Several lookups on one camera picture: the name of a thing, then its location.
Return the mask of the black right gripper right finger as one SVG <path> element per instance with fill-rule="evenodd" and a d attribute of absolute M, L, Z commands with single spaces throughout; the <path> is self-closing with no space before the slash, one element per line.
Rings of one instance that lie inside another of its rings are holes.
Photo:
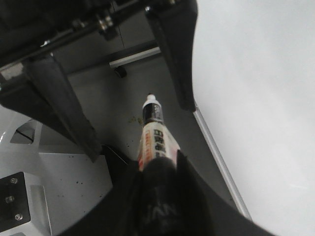
<path fill-rule="evenodd" d="M 165 59 L 183 110 L 194 112 L 192 50 L 198 10 L 196 4 L 148 5 L 146 18 Z"/>

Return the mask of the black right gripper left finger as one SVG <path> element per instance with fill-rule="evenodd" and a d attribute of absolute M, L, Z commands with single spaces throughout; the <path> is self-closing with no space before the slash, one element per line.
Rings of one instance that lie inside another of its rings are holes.
<path fill-rule="evenodd" d="M 50 55 L 28 59 L 24 61 L 24 72 L 53 108 L 71 138 L 94 163 L 102 146 L 60 63 Z"/>

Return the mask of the white robot base platform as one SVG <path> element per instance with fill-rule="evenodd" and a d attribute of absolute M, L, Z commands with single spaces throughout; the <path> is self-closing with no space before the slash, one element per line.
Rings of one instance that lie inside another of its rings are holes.
<path fill-rule="evenodd" d="M 29 217 L 13 211 L 15 227 L 4 236 L 57 236 L 78 223 L 109 192 L 105 158 L 91 162 L 84 154 L 42 152 L 42 124 L 6 108 L 0 110 L 0 176 L 24 174 Z"/>

